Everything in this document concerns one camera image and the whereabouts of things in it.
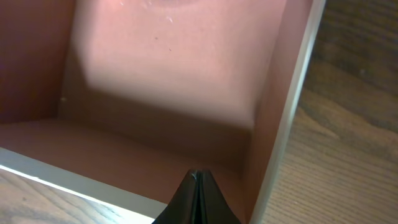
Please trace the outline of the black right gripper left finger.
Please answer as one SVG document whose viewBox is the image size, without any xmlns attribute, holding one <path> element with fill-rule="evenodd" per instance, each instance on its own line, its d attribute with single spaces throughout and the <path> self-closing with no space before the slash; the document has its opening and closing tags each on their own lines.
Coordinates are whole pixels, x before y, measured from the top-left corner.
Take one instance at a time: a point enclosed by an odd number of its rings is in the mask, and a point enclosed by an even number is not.
<svg viewBox="0 0 398 224">
<path fill-rule="evenodd" d="M 152 224 L 192 224 L 197 210 L 197 170 L 189 170 L 169 204 Z"/>
</svg>

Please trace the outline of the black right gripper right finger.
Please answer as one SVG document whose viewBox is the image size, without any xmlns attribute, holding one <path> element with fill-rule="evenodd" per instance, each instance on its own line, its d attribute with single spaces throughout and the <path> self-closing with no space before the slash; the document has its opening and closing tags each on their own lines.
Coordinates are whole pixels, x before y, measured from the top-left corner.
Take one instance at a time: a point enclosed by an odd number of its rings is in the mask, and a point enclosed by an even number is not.
<svg viewBox="0 0 398 224">
<path fill-rule="evenodd" d="M 241 224 L 209 170 L 199 171 L 195 190 L 194 223 Z"/>
</svg>

